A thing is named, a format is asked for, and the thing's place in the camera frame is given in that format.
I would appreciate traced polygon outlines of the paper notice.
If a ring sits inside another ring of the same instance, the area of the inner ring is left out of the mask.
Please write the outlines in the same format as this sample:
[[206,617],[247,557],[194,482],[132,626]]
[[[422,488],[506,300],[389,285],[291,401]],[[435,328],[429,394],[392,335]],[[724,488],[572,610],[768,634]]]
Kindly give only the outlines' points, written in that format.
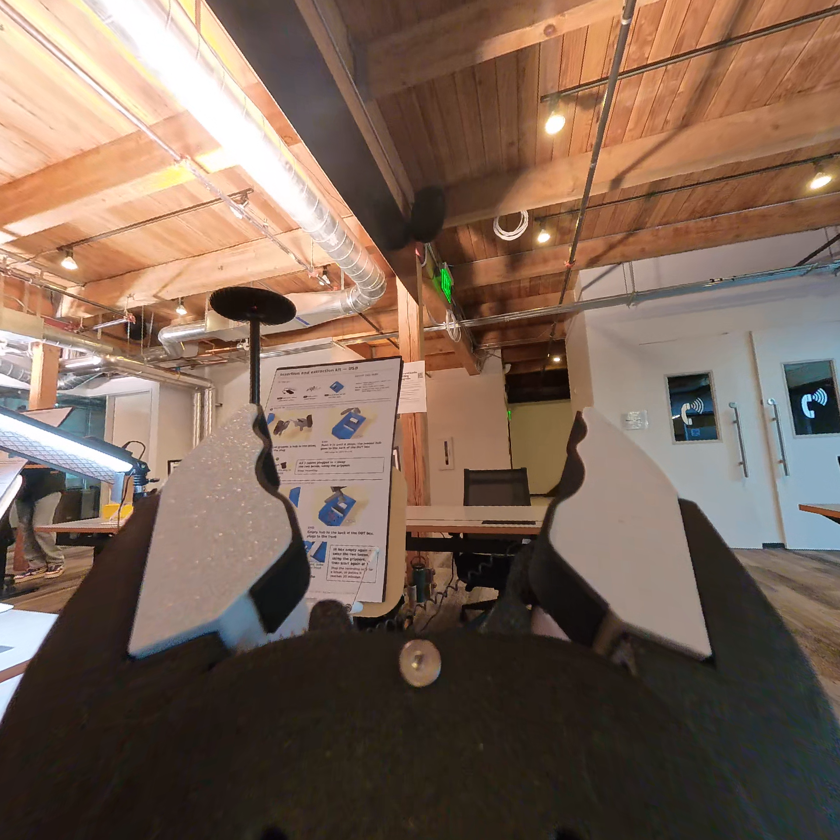
[[427,412],[425,360],[405,361],[396,412],[400,415]]

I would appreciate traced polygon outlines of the led panel desk lamp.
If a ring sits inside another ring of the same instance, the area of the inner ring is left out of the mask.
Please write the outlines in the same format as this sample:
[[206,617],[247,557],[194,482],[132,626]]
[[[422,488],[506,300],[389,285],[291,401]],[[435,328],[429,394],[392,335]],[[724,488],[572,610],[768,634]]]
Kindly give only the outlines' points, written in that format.
[[1,408],[1,448],[10,455],[112,485],[111,500],[122,503],[127,477],[139,464],[124,448],[79,437],[28,416]]

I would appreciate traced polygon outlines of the black office chair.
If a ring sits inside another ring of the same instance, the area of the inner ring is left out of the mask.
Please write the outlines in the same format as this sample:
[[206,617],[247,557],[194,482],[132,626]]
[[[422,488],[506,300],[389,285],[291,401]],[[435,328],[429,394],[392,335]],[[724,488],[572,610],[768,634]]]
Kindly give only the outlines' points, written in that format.
[[530,507],[528,471],[464,469],[465,507]]

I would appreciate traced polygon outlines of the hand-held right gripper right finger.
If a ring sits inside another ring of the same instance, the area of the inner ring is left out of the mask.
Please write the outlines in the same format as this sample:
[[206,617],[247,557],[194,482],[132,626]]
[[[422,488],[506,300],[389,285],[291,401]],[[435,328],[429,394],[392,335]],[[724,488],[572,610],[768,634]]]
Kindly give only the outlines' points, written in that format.
[[528,582],[537,635],[603,655],[632,635],[711,656],[676,489],[593,407],[574,420]]

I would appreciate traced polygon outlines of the black disc on pole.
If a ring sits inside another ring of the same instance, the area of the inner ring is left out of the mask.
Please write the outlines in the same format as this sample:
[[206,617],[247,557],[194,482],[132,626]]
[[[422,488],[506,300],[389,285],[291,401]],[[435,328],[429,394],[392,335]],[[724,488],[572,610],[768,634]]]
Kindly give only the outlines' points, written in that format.
[[249,287],[215,290],[208,304],[218,315],[248,324],[248,395],[251,403],[260,405],[260,327],[292,321],[297,316],[295,304],[273,290]]

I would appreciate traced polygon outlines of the black fuzzy ball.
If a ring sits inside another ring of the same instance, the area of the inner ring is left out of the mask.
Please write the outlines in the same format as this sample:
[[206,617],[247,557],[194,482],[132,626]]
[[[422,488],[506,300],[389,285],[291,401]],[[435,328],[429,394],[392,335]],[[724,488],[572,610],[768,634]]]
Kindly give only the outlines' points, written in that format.
[[446,195],[442,187],[428,185],[415,191],[407,228],[419,243],[429,244],[443,229],[446,217]]

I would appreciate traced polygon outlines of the long fluorescent ceiling lamp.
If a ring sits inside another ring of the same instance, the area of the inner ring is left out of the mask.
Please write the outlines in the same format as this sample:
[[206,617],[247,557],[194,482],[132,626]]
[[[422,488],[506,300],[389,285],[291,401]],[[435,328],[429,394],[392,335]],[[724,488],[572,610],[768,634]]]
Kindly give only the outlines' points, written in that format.
[[178,2],[85,5],[300,228],[320,229],[329,212],[314,188]]

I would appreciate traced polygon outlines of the instruction poster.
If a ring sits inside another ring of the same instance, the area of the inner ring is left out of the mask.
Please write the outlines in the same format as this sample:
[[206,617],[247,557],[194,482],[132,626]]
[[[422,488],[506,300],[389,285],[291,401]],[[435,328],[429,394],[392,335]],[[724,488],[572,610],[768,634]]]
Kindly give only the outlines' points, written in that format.
[[398,358],[280,368],[266,420],[310,565],[308,598],[382,603]]

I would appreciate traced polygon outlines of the silver air duct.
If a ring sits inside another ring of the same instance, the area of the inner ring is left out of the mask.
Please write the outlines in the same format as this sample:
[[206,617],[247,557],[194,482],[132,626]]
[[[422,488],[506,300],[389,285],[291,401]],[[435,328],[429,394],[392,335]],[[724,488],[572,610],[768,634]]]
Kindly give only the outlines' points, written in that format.
[[269,194],[293,221],[319,245],[333,263],[351,280],[342,290],[292,293],[297,316],[282,325],[280,332],[305,329],[335,319],[360,314],[372,307],[385,293],[385,274],[365,248],[342,224],[340,217],[285,155],[266,170],[253,175],[259,188]]

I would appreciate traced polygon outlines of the white door with phone sign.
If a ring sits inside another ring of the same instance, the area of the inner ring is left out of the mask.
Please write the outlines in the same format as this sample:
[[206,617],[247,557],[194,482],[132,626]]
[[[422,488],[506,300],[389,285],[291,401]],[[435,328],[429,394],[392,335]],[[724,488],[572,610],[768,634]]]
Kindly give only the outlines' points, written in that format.
[[839,501],[838,321],[751,338],[784,544],[838,550],[838,524],[801,509]]
[[743,341],[732,334],[641,347],[647,452],[679,495],[694,501],[734,548],[771,535],[758,457],[751,453],[751,384]]

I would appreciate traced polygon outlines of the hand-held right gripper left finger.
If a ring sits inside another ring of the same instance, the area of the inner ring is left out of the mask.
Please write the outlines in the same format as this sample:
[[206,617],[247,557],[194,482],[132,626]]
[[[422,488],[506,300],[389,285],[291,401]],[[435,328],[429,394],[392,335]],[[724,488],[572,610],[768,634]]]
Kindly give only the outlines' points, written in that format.
[[129,653],[143,658],[205,634],[241,653],[302,634],[309,582],[263,411],[247,404],[165,484]]

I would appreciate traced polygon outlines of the wooden post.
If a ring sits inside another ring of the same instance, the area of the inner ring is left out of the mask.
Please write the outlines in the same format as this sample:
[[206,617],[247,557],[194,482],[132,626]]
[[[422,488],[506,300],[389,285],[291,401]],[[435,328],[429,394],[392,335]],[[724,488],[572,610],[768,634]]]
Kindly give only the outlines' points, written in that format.
[[[424,306],[421,289],[412,292],[396,279],[398,344],[403,362],[424,360]],[[401,415],[401,465],[409,507],[430,504],[427,413]]]

